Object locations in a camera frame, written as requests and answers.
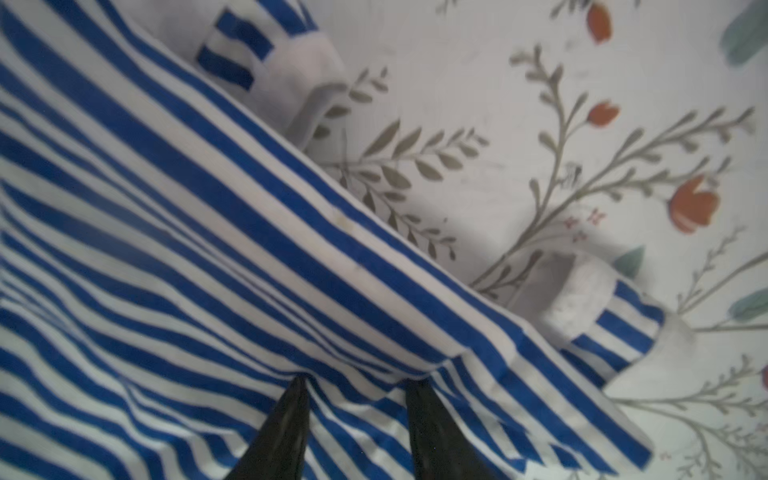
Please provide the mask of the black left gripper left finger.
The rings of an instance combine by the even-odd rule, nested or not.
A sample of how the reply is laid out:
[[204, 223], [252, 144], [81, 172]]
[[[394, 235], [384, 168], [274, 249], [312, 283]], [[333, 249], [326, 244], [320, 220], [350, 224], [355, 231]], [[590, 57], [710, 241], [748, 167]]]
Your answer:
[[306, 381], [304, 377], [296, 377], [225, 479], [301, 479], [309, 419]]

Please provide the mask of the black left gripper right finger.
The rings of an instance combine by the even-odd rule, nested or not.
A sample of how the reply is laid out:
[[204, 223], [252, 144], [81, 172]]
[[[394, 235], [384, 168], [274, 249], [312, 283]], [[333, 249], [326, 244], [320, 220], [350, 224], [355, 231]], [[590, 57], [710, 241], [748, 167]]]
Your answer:
[[494, 479], [432, 386], [405, 387], [410, 448], [416, 479]]

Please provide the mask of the blue white striped tank top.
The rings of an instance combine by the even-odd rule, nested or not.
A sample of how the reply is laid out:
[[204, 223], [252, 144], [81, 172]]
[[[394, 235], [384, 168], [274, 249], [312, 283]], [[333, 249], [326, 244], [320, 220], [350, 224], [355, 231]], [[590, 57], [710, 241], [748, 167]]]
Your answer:
[[577, 256], [495, 306], [109, 1], [1, 5], [1, 475], [222, 479], [291, 382], [302, 479], [411, 479], [406, 384], [483, 467], [644, 469], [604, 394], [674, 322]]

